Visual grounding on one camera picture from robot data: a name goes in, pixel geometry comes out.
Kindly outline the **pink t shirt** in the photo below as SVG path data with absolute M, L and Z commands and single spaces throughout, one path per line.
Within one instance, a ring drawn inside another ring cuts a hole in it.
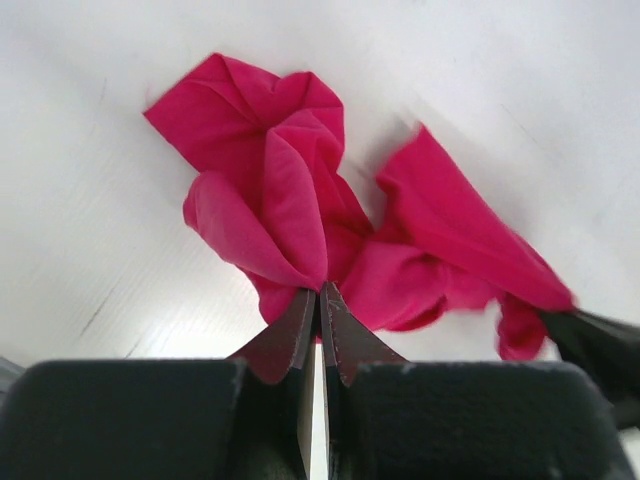
M 372 330 L 497 302 L 499 355 L 530 360 L 547 335 L 541 313 L 575 305 L 425 128 L 376 174 L 386 204 L 374 226 L 339 174 L 343 104 L 313 73 L 280 77 L 213 54 L 145 118 L 197 171 L 185 223 L 247 276 L 267 322 L 327 282 Z

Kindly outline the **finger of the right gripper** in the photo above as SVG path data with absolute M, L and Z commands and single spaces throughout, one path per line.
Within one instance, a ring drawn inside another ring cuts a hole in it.
M 639 328 L 583 310 L 542 313 L 561 358 L 586 372 L 612 405 L 616 426 L 639 426 Z

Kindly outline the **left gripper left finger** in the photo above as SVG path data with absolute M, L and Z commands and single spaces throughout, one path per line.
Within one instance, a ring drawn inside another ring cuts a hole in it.
M 285 312 L 251 341 L 229 356 L 242 359 L 267 385 L 280 384 L 291 369 L 301 369 L 314 340 L 316 293 L 300 289 Z

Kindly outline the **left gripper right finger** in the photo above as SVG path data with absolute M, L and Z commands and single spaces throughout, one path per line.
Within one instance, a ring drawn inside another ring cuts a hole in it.
M 361 365 L 407 362 L 353 315 L 334 283 L 323 285 L 319 300 L 325 366 L 342 385 L 351 386 Z

